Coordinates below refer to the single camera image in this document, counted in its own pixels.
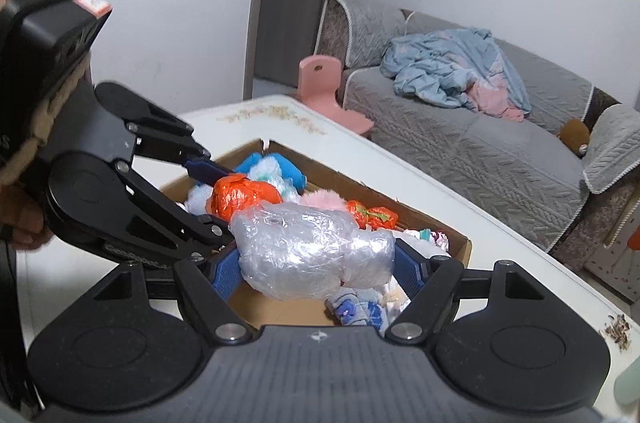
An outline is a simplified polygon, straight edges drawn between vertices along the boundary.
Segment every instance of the stuffed toy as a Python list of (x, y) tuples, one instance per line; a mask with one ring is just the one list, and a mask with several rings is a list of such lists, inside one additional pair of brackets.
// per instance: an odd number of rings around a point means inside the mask
[(571, 152), (581, 158), (587, 154), (591, 133), (583, 122), (574, 118), (564, 124), (558, 133), (558, 138), (569, 147)]
[(347, 201), (342, 199), (338, 192), (333, 190), (316, 190), (308, 192), (300, 197), (300, 204), (303, 206), (312, 206), (321, 210), (338, 210), (347, 211)]

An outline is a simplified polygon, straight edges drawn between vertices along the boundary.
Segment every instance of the person's hand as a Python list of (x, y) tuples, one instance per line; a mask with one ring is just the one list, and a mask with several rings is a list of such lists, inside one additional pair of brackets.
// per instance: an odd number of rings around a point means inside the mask
[(38, 249), (53, 236), (38, 204), (17, 186), (0, 188), (0, 224), (14, 226), (14, 249)]

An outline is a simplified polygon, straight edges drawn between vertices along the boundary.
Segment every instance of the orange plastic bag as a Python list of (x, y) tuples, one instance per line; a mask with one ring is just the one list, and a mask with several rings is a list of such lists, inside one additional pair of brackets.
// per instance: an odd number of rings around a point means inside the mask
[(347, 210), (351, 212), (360, 229), (365, 229), (367, 225), (372, 229), (394, 229), (398, 222), (398, 214), (396, 212), (384, 206), (366, 208), (359, 200), (349, 200), (347, 202)]
[(395, 229), (398, 222), (398, 214), (384, 206), (370, 208), (367, 213), (369, 214), (369, 222), (367, 224), (371, 229)]
[(367, 227), (367, 220), (369, 219), (369, 215), (367, 214), (367, 209), (364, 204), (359, 202), (359, 200), (348, 200), (347, 201), (347, 210), (353, 215), (353, 218), (360, 226), (360, 229), (365, 229)]
[(245, 174), (229, 174), (214, 184), (213, 194), (209, 197), (205, 208), (211, 215), (230, 221), (236, 210), (244, 210), (258, 204), (261, 200), (280, 204), (282, 197), (269, 183), (251, 181)]

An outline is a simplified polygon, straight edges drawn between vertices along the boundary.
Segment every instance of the pink plastic stool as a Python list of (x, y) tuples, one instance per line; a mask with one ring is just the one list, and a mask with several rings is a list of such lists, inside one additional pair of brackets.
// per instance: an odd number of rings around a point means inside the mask
[(344, 110), (335, 101), (335, 91), (340, 87), (342, 63), (332, 56), (315, 54), (300, 61), (298, 98), (309, 108), (332, 119), (343, 127), (363, 135), (373, 127), (364, 114)]

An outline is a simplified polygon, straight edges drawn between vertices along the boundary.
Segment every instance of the plastic bag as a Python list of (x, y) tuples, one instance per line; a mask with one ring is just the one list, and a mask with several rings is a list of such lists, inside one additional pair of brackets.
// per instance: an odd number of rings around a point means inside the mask
[(188, 199), (184, 203), (187, 207), (187, 212), (192, 215), (203, 215), (207, 213), (207, 201), (212, 194), (213, 186), (205, 183), (196, 183), (196, 185), (189, 190)]
[(391, 277), (393, 236), (359, 230), (348, 212), (263, 202), (236, 212), (229, 229), (244, 279), (279, 300), (324, 300), (338, 292), (346, 274), (366, 287)]
[(351, 212), (356, 223), (358, 223), (358, 226), (362, 229), (365, 229), (367, 226), (370, 226), (372, 229), (394, 229), (398, 222), (398, 214), (396, 212), (384, 206), (367, 208), (359, 202), (359, 200), (348, 201), (347, 210)]
[(396, 240), (388, 229), (358, 229), (344, 252), (342, 281), (347, 288), (382, 286), (391, 280)]
[(250, 181), (244, 174), (229, 174), (214, 184), (206, 210), (229, 221), (236, 210), (244, 210), (262, 200), (282, 202), (278, 191), (269, 183)]
[(247, 177), (252, 181), (263, 181), (274, 186), (284, 202), (300, 202), (298, 191), (290, 179), (282, 177), (280, 164), (273, 156), (267, 156), (258, 161), (251, 167)]

